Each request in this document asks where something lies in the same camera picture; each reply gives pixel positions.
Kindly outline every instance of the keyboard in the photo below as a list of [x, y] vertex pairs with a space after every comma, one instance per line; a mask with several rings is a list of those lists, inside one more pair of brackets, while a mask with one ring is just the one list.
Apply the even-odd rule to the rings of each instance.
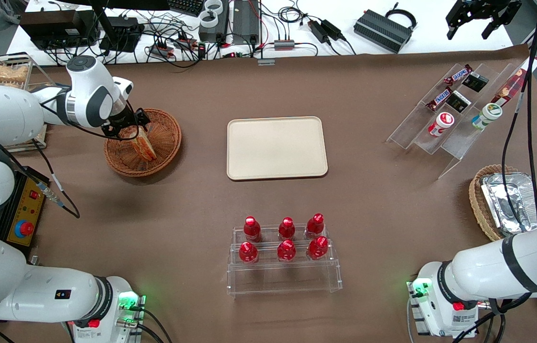
[[168, 0], [172, 11], [198, 17], [203, 11], [204, 0]]

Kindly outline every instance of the foil tray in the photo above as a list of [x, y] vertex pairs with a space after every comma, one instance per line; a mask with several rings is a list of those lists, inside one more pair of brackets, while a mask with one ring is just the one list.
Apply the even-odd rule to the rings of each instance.
[[480, 178], [480, 187], [495, 226], [506, 237], [534, 230], [537, 228], [537, 214], [531, 177], [525, 173], [508, 173], [506, 184], [516, 215], [508, 204], [501, 174]]

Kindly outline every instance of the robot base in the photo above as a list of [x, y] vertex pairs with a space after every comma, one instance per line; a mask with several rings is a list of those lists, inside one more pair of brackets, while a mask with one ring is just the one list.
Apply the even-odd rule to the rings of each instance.
[[[478, 319], [478, 307], [471, 310], [453, 310], [453, 305], [442, 295], [438, 286], [438, 269], [441, 265], [441, 262], [430, 262], [421, 268], [418, 277], [412, 282], [412, 289], [422, 289], [426, 294], [413, 299], [413, 303], [414, 300], [418, 302], [419, 310], [432, 336], [454, 338], [475, 325]], [[472, 338], [475, 335], [476, 331], [473, 330], [465, 338]]]
[[141, 332], [137, 329], [116, 326], [118, 319], [142, 321], [140, 313], [124, 310], [122, 306], [133, 304], [144, 307], [145, 297], [140, 297], [131, 285], [119, 276], [109, 276], [107, 281], [113, 287], [113, 299], [107, 314], [96, 328], [80, 328], [73, 325], [72, 333], [76, 343], [139, 343]]

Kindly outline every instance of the white table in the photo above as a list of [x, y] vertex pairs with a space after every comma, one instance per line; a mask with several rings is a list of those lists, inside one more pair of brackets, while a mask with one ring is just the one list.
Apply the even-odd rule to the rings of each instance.
[[[302, 11], [310, 15], [319, 17], [321, 19], [329, 20], [332, 24], [340, 28], [345, 37], [349, 40], [357, 54], [390, 54], [388, 50], [381, 48], [380, 46], [373, 44], [372, 42], [360, 37], [357, 33], [353, 32], [353, 26], [355, 21], [362, 16], [364, 10], [371, 9], [377, 13], [386, 13], [393, 7], [395, 0], [299, 0], [298, 6]], [[270, 11], [277, 12], [281, 7], [291, 6], [292, 2], [289, 0], [264, 0], [263, 4], [270, 9]], [[512, 46], [512, 41], [506, 33], [504, 27], [500, 27], [495, 30], [488, 39], [484, 40], [481, 37], [481, 33], [488, 24], [489, 20], [475, 20], [465, 24], [458, 29], [457, 34], [453, 40], [448, 40], [446, 33], [448, 27], [446, 24], [446, 14], [452, 8], [453, 0], [400, 0], [397, 8], [410, 11], [418, 21], [418, 24], [412, 34], [412, 38], [400, 51], [401, 54], [419, 53], [419, 52], [445, 52], [445, 51], [461, 51], [461, 50], [498, 50]], [[57, 6], [48, 4], [48, 0], [31, 0], [27, 6], [27, 11], [40, 11], [44, 7], [45, 10], [57, 9]], [[88, 10], [89, 6], [79, 6], [78, 10]], [[107, 10], [108, 16], [118, 16], [123, 13], [124, 10]], [[148, 12], [141, 11], [144, 15], [148, 16]], [[160, 15], [161, 11], [156, 11], [155, 15]], [[139, 15], [134, 11], [129, 11], [127, 17], [138, 17]], [[199, 20], [196, 17], [182, 15], [179, 17], [193, 28], [198, 27]], [[404, 25], [410, 26], [410, 22], [403, 15], [393, 15], [390, 19]], [[272, 18], [263, 17], [265, 27], [268, 29], [268, 42], [277, 39], [277, 28]], [[320, 45], [316, 38], [310, 32], [307, 25], [299, 26], [299, 23], [290, 24], [291, 39], [297, 43], [307, 42], [313, 43], [319, 48], [320, 56], [335, 55], [335, 53], [326, 44]], [[263, 40], [266, 41], [266, 29], [263, 26], [262, 29]], [[198, 30], [192, 32], [194, 37], [198, 38]], [[137, 59], [139, 62], [145, 62], [147, 55], [144, 52], [146, 46], [153, 44], [153, 37], [150, 35], [142, 35], [136, 49]], [[312, 46], [303, 45], [297, 46], [296, 49], [290, 51], [275, 51], [270, 46], [264, 49], [264, 58], [273, 57], [292, 57], [292, 56], [312, 56], [314, 55], [314, 48]], [[353, 54], [350, 48], [344, 41], [337, 41], [333, 43], [334, 48], [341, 54]], [[95, 52], [99, 52], [97, 45], [93, 47]], [[14, 38], [8, 48], [8, 53], [15, 52], [27, 52], [33, 57], [33, 59], [43, 66], [55, 65], [55, 61], [51, 59], [45, 52], [38, 50], [33, 43], [31, 43], [29, 36], [22, 28], [18, 28]], [[177, 60], [181, 61], [181, 52], [175, 50]], [[243, 52], [248, 53], [249, 48], [247, 46], [232, 46], [229, 48], [222, 48], [222, 54], [229, 52]], [[216, 50], [209, 52], [209, 59], [212, 59]], [[112, 59], [115, 56], [115, 52], [111, 52], [106, 58]], [[135, 63], [133, 53], [121, 53], [117, 59], [118, 63]]]

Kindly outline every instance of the wicker basket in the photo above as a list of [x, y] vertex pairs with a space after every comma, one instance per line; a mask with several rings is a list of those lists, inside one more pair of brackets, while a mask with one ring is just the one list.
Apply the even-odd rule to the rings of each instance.
[[[506, 166], [506, 173], [515, 173], [517, 169]], [[469, 183], [469, 202], [471, 202], [471, 208], [474, 211], [474, 215], [480, 228], [484, 231], [484, 234], [491, 239], [491, 241], [498, 241], [503, 239], [504, 236], [499, 232], [499, 229], [495, 227], [493, 222], [493, 216], [491, 211], [484, 200], [484, 194], [480, 188], [480, 178], [488, 174], [501, 173], [501, 164], [493, 164], [480, 169], [476, 173], [476, 176]]]
[[107, 164], [124, 176], [138, 178], [156, 173], [168, 165], [182, 143], [182, 131], [175, 118], [158, 109], [145, 109], [150, 119], [148, 139], [158, 156], [153, 161], [145, 161], [133, 148], [130, 141], [106, 139], [103, 152]]

